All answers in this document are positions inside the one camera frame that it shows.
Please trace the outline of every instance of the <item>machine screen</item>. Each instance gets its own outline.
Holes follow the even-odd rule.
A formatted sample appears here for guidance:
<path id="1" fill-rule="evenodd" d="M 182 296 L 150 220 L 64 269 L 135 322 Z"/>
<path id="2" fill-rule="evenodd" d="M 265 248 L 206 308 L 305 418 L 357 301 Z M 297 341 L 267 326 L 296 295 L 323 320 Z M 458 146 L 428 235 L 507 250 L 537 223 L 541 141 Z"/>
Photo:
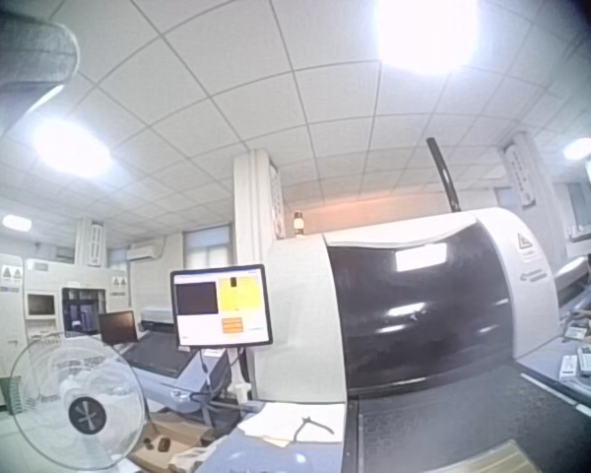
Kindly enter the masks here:
<path id="1" fill-rule="evenodd" d="M 100 339 L 107 345 L 131 343 L 138 340 L 133 310 L 100 314 L 98 328 Z"/>
<path id="2" fill-rule="evenodd" d="M 179 345 L 227 347 L 272 343 L 260 265 L 171 275 Z"/>

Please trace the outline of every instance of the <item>floor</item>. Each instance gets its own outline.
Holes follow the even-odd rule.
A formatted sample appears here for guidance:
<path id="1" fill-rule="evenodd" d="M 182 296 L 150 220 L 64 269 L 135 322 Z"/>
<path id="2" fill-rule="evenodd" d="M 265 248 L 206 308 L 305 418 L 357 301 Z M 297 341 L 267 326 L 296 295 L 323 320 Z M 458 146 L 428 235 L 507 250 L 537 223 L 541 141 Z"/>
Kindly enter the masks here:
<path id="1" fill-rule="evenodd" d="M 0 472 L 73 472 L 55 465 L 37 453 L 24 439 L 13 417 L 0 412 Z"/>

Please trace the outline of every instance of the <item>cardboard box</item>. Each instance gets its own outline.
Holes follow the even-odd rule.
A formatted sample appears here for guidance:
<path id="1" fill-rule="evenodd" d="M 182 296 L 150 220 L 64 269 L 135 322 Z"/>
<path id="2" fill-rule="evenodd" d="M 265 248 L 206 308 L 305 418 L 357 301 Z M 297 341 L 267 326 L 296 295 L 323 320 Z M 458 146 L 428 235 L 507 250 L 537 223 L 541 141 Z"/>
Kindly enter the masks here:
<path id="1" fill-rule="evenodd" d="M 145 426 L 140 441 L 129 454 L 129 459 L 146 471 L 169 473 L 168 464 L 174 455 L 201 444 L 201 439 L 212 430 L 206 426 L 185 421 L 174 413 L 152 413 L 152 422 Z M 154 446 L 148 450 L 144 439 L 150 439 Z M 166 452 L 158 451 L 162 438 L 170 439 L 170 448 Z"/>

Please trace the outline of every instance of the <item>white column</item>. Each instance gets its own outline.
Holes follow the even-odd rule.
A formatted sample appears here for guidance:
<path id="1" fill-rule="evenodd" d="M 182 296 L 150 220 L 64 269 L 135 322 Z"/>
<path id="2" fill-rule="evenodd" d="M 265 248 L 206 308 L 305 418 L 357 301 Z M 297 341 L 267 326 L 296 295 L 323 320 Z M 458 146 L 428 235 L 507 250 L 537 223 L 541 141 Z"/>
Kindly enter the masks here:
<path id="1" fill-rule="evenodd" d="M 265 151 L 255 150 L 234 159 L 234 230 L 236 263 L 262 263 L 272 243 L 285 237 L 285 216 L 280 176 Z M 251 380 L 254 352 L 247 349 Z M 236 350 L 229 350 L 231 360 Z M 251 386 L 245 384 L 240 366 L 232 367 L 232 387 L 239 402 Z"/>
<path id="2" fill-rule="evenodd" d="M 107 244 L 103 222 L 87 218 L 77 222 L 75 265 L 107 267 Z"/>
<path id="3" fill-rule="evenodd" d="M 500 150 L 519 205 L 519 216 L 541 244 L 552 269 L 566 258 L 566 241 L 554 185 L 532 136 L 517 132 Z"/>

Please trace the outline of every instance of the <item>air conditioner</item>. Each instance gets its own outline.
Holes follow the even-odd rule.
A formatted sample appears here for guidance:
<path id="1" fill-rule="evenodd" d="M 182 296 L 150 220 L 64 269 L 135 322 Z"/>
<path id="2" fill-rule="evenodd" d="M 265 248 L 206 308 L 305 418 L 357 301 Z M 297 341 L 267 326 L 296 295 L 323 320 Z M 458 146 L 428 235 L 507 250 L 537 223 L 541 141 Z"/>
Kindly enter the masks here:
<path id="1" fill-rule="evenodd" d="M 138 246 L 127 250 L 128 261 L 139 261 L 158 258 L 160 251 L 154 244 Z"/>

